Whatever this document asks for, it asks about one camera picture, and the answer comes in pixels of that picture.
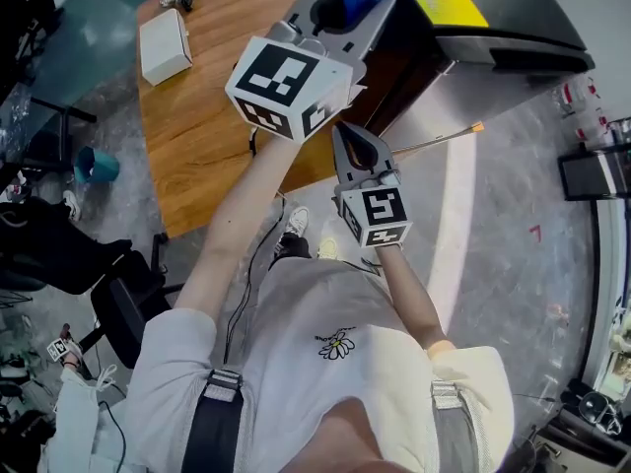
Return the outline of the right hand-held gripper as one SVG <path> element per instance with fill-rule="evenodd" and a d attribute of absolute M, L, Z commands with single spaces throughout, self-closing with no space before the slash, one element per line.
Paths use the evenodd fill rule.
<path fill-rule="evenodd" d="M 364 127 L 341 121 L 333 126 L 332 144 L 340 182 L 334 201 L 354 239 L 361 248 L 401 245 L 413 222 L 388 145 Z"/>

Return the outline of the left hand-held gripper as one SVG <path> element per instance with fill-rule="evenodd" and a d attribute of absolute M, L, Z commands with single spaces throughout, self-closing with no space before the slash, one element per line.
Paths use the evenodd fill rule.
<path fill-rule="evenodd" d="M 396 0 L 380 0 L 344 27 L 343 0 L 296 0 L 254 36 L 225 91 L 249 124 L 295 143 L 310 139 L 362 90 L 364 58 Z"/>

